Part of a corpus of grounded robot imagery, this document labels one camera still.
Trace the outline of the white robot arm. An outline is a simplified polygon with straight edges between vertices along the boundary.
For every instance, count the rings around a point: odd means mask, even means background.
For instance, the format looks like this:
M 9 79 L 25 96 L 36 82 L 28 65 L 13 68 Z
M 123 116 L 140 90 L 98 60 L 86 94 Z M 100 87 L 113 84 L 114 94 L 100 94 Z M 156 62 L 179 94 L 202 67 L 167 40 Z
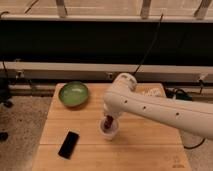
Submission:
M 135 92 L 136 86 L 134 76 L 121 73 L 106 90 L 105 130 L 128 112 L 213 140 L 213 104 L 145 96 Z

